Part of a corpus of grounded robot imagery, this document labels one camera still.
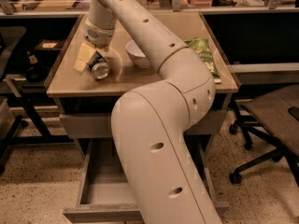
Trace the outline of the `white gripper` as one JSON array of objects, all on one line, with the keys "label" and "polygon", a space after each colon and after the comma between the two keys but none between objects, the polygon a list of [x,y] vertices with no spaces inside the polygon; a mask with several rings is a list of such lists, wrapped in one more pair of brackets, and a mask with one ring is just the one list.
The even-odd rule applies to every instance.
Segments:
[{"label": "white gripper", "polygon": [[108,28],[96,26],[89,20],[86,20],[83,25],[83,35],[88,42],[81,44],[78,56],[75,61],[74,69],[82,73],[87,65],[94,59],[96,48],[107,47],[114,35],[115,25],[112,24]]}]

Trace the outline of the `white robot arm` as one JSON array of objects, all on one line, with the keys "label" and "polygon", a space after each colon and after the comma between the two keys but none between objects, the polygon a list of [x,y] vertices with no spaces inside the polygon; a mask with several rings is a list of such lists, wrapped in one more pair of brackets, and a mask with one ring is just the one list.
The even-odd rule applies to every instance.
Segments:
[{"label": "white robot arm", "polygon": [[101,49],[119,22],[160,81],[126,92],[111,114],[113,140],[145,224],[221,224],[183,134],[209,111],[215,82],[198,55],[136,0],[91,0],[86,31]]}]

